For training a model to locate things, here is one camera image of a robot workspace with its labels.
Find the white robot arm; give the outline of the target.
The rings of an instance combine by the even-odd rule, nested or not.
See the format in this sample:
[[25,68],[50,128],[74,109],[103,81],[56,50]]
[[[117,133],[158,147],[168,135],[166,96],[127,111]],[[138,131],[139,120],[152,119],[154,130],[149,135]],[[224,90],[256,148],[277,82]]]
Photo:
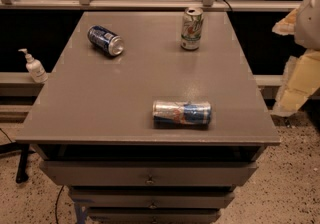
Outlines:
[[286,62],[272,108],[273,115],[289,117],[320,88],[320,0],[303,0],[273,26],[272,32],[293,35],[294,42],[305,49]]

